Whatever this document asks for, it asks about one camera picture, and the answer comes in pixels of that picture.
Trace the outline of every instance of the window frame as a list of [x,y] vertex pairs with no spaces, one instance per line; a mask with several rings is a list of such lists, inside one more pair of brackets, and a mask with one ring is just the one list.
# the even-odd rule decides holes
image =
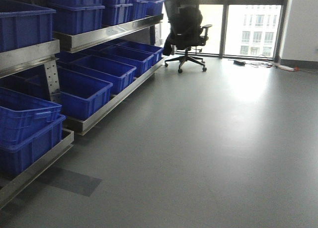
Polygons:
[[280,15],[278,15],[276,19],[276,23],[278,23],[278,29],[277,29],[276,39],[275,39],[275,47],[273,51],[273,60],[275,62],[279,60],[278,45],[280,45],[282,40],[283,25],[285,22],[285,15],[286,15],[286,8],[287,8],[286,6],[287,6],[288,0],[199,0],[199,2],[200,4],[223,5],[220,51],[219,51],[219,54],[214,54],[215,56],[219,56],[219,58],[233,57],[233,56],[238,58],[240,57],[239,55],[225,55],[227,19],[228,19],[230,5],[281,5],[282,7],[281,7]]

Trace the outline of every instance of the window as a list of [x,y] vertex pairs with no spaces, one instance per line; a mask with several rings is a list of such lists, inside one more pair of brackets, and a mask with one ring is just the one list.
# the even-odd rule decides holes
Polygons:
[[[199,0],[200,10],[203,15],[201,25],[213,24],[209,29],[209,40],[207,45],[202,47],[204,54],[218,54],[220,58],[224,56],[246,55],[246,50],[242,49],[242,45],[249,46],[247,56],[251,56],[251,46],[259,48],[262,53],[263,47],[271,47],[271,54],[278,58],[280,48],[277,42],[281,40],[281,34],[278,30],[282,30],[283,24],[280,15],[285,13],[282,11],[282,5],[288,0]],[[266,32],[273,32],[273,38],[266,36]],[[161,41],[166,39],[165,34],[161,34]]]
[[253,43],[260,43],[262,39],[262,32],[254,32]]
[[[251,10],[251,6],[252,5],[248,5],[248,7],[246,7],[246,5],[229,6],[224,55],[253,56],[251,55],[251,46],[254,46],[259,48],[258,52],[254,52],[258,56],[262,53],[263,47],[266,46],[272,48],[271,54],[273,56],[278,23],[275,28],[272,28],[272,24],[274,15],[279,15],[280,11],[276,10],[275,7],[269,10],[269,5],[267,5],[264,13],[259,13],[256,7],[254,7],[254,10]],[[260,21],[262,21],[261,18],[263,18],[263,27],[256,27],[256,17],[258,17]],[[248,54],[246,54],[246,50],[241,53],[243,50],[241,48],[242,45],[249,46]]]
[[244,15],[243,26],[246,26],[246,21],[247,21],[247,15]]
[[262,27],[263,26],[263,22],[264,22],[264,15],[257,15],[256,16],[255,26],[256,27]]
[[248,46],[241,46],[240,52],[241,55],[248,55]]
[[273,38],[274,38],[274,33],[273,32],[266,32],[265,33],[264,43],[272,44],[273,43]]
[[250,32],[243,31],[242,32],[242,43],[249,43]]
[[272,48],[271,47],[263,47],[263,55],[267,57],[271,57]]
[[252,26],[252,24],[253,24],[253,15],[250,15],[249,16],[249,26]]
[[277,20],[277,15],[274,15],[274,19],[273,19],[273,27],[276,27],[276,20]]
[[250,48],[250,54],[251,54],[252,56],[258,56],[258,55],[259,55],[259,48],[257,48],[257,47],[251,47],[251,48]]
[[266,26],[267,26],[267,27],[270,26],[270,15],[267,16],[267,24],[266,24]]

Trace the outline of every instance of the gray floor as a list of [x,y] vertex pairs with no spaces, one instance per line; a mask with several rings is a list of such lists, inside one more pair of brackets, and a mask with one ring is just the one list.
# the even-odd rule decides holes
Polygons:
[[317,228],[318,74],[159,69],[0,212],[1,228]]

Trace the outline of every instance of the building outside window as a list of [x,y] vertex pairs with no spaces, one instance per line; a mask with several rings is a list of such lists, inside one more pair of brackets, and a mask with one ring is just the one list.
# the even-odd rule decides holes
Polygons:
[[250,48],[250,54],[251,54],[252,56],[259,56],[259,48],[257,48],[257,47],[251,47],[251,48]]
[[274,33],[273,32],[266,32],[265,33],[265,39],[264,43],[265,44],[272,44],[274,39]]
[[243,31],[242,32],[242,43],[249,43],[250,32]]
[[256,16],[256,21],[255,21],[255,26],[256,27],[262,27],[264,23],[264,15],[257,15]]
[[262,40],[262,32],[254,32],[253,43],[260,43]]
[[248,46],[241,46],[239,54],[248,55]]
[[274,19],[273,19],[273,27],[276,27],[276,20],[277,20],[277,15],[274,15]]
[[272,52],[271,47],[263,47],[263,55],[266,57],[270,57]]

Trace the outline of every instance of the chair armrest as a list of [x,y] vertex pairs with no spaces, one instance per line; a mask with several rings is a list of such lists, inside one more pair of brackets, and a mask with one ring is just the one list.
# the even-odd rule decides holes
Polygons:
[[207,24],[207,25],[202,26],[202,28],[211,28],[211,27],[212,27],[211,24]]
[[206,24],[206,25],[202,26],[202,28],[205,29],[205,31],[204,31],[204,38],[205,38],[205,39],[208,38],[208,29],[209,29],[210,27],[212,27],[211,24]]

